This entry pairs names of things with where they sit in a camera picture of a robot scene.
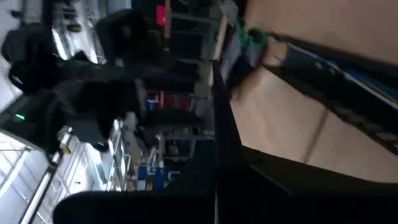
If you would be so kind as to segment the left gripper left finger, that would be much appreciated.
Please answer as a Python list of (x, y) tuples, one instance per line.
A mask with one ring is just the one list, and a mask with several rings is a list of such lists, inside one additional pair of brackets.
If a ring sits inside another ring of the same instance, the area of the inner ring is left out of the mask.
[(193, 158), (182, 167), (180, 175), (169, 183), (169, 191), (207, 192), (213, 185), (214, 168), (214, 140), (199, 141)]

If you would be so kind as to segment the black aluminium table frame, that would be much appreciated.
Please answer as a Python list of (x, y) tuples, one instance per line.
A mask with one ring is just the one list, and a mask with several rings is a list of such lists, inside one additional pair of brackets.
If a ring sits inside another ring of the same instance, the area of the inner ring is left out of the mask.
[(244, 167), (246, 161), (219, 61), (212, 61), (212, 69), (216, 166), (220, 172), (232, 172)]

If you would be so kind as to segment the black duct cover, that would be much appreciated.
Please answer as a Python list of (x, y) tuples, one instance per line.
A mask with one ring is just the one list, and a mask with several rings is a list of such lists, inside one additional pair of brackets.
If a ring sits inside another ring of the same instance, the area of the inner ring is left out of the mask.
[(250, 167), (289, 195), (398, 197), (397, 183), (359, 179), (244, 146)]

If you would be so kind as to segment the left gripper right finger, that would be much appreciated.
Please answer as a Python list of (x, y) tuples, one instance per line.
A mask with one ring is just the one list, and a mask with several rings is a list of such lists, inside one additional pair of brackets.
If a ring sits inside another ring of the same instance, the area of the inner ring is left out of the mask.
[(217, 144), (217, 196), (221, 224), (294, 222), (294, 193), (286, 183), (294, 161), (242, 146)]

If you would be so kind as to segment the black slotted cable duct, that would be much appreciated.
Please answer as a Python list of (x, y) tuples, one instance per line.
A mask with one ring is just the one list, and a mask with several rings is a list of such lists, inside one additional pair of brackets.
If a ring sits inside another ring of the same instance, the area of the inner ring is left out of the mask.
[(398, 65), (267, 32), (285, 44), (278, 65), (264, 65), (398, 157)]

